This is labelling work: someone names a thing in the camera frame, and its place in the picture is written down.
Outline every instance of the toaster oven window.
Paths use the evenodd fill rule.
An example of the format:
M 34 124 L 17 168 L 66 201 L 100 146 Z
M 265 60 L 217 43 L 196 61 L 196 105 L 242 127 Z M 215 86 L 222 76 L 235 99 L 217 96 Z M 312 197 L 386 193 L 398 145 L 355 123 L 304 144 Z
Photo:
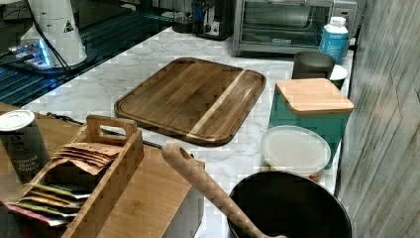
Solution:
M 318 48 L 329 7 L 245 2 L 241 42 Z

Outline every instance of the wooden cutting board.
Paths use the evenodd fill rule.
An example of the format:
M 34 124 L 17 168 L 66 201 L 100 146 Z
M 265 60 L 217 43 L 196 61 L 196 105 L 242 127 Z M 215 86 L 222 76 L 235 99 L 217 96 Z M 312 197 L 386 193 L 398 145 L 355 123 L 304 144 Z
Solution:
M 15 109 L 19 108 L 0 102 L 0 115 Z M 38 113 L 36 118 L 50 155 L 80 129 Z M 159 148 L 145 145 L 144 150 L 143 161 L 126 188 L 121 188 L 98 238 L 192 237 L 203 216 L 203 195 L 163 159 Z M 0 200 L 16 201 L 22 190 L 0 143 Z
M 176 59 L 115 103 L 118 117 L 203 146 L 235 136 L 265 87 L 265 77 L 213 61 Z

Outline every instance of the wooden caddy handle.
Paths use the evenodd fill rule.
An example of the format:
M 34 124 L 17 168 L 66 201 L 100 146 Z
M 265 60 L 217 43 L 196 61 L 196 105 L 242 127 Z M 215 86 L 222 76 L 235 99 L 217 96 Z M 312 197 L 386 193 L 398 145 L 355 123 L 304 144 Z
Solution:
M 248 236 L 255 238 L 268 237 L 248 218 L 242 209 L 219 186 L 207 172 L 176 142 L 168 142 L 161 148 L 163 158 L 183 178 L 209 199 L 223 214 Z
M 120 143 L 127 143 L 127 140 L 137 132 L 137 124 L 135 121 L 123 118 L 112 118 L 99 115 L 88 115 L 86 118 L 87 125 L 89 126 L 90 134 L 95 137 L 95 141 L 117 141 Z M 118 127 L 124 129 L 125 136 L 105 135 L 101 131 L 101 126 Z

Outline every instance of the wooden wall panel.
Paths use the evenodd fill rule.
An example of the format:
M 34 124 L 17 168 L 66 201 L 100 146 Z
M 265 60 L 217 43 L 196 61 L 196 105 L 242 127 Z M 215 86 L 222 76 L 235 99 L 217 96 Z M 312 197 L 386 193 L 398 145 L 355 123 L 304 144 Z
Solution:
M 420 0 L 370 0 L 338 197 L 355 237 L 420 232 Z

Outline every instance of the wooden table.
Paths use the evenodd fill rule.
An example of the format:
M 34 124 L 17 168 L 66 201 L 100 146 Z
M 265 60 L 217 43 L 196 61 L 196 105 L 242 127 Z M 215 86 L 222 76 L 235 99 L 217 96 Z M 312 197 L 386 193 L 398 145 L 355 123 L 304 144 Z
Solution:
M 17 109 L 0 102 L 0 114 Z M 67 143 L 79 126 L 36 114 L 49 153 Z M 0 146 L 0 200 L 15 200 L 23 186 Z M 145 157 L 98 237 L 193 237 L 203 216 L 203 196 L 145 145 Z

